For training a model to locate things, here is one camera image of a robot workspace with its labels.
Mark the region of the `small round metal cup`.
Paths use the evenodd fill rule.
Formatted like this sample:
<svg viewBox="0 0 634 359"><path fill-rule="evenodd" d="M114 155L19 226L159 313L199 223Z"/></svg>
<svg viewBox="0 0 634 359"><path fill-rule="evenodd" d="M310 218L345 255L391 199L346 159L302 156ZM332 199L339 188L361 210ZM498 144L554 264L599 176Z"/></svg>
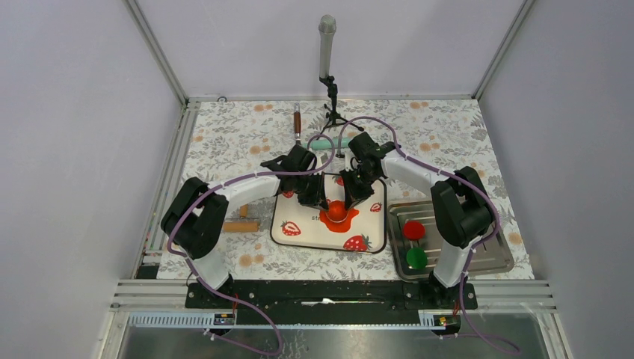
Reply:
<svg viewBox="0 0 634 359"><path fill-rule="evenodd" d="M333 200L328 203L328 210L326 211L326 217L333 223L342 223L348 217L348 210L345 207L345 202L341 200Z"/></svg>

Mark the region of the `strawberry print white tray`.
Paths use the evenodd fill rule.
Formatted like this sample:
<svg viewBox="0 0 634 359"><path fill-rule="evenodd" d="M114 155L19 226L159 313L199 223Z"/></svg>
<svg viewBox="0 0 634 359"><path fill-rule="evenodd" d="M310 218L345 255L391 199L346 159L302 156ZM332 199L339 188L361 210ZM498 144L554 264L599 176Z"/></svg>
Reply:
<svg viewBox="0 0 634 359"><path fill-rule="evenodd" d="M277 196L271 239L279 245L367 254L381 252L387 243L385 230L387 186L379 179L374 194L348 210L340 222L331 221L322 210L299 204L291 192Z"/></svg>

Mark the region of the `orange dough piece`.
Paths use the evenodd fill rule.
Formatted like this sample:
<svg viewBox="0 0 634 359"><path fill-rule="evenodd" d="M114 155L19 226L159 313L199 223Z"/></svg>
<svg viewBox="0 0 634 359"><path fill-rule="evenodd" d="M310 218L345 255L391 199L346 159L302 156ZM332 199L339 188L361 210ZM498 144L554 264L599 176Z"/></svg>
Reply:
<svg viewBox="0 0 634 359"><path fill-rule="evenodd" d="M327 229L329 229L329 231L334 233L348 232L352 227L352 222L354 218L360 214L360 211L358 209L355 209L355 208L348 209L348 217L342 223L333 223L327 219L325 215L326 211L327 210L320 211L319 220L321 223L323 223L326 226Z"/></svg>

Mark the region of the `wooden dough roller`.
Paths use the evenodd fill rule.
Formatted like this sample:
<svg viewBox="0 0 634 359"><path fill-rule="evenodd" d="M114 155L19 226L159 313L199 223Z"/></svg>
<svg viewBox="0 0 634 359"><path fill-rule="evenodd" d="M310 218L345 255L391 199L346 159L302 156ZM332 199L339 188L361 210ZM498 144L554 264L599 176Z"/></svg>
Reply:
<svg viewBox="0 0 634 359"><path fill-rule="evenodd" d="M248 204L240 206L237 218L228 218L224 221L223 231L227 233L255 233L259 231L260 221L250 217Z"/></svg>

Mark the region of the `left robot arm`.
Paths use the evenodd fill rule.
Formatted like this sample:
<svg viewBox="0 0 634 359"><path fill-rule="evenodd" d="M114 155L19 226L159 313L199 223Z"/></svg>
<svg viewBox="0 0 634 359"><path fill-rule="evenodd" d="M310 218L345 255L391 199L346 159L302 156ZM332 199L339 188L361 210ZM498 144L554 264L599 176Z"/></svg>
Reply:
<svg viewBox="0 0 634 359"><path fill-rule="evenodd" d="M223 307L232 297L226 283L230 273L216 251L228 213L255 200L293 193L300 205L327 210L324 164L300 144L286 155L263 162L254 172L209 184L198 177L187 179L160 223L169 245L183 257L199 282L203 297L213 307Z"/></svg>

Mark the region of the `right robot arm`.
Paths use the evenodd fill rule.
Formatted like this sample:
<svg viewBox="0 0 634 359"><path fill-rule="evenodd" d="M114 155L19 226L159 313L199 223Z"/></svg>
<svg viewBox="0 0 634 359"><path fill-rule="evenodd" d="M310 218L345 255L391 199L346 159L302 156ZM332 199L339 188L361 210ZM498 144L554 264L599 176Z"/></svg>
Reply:
<svg viewBox="0 0 634 359"><path fill-rule="evenodd" d="M431 276L428 296L436 307L447 308L458 299L458 284L476 245L499 231L499 213L481 185L475 170L464 167L454 173L436 168L404 154L399 149L384 155L364 155L351 170L339 172L345 190L345 207L351 209L367 200L372 184L379 179L403 182L431 198L436 228L444 239Z"/></svg>

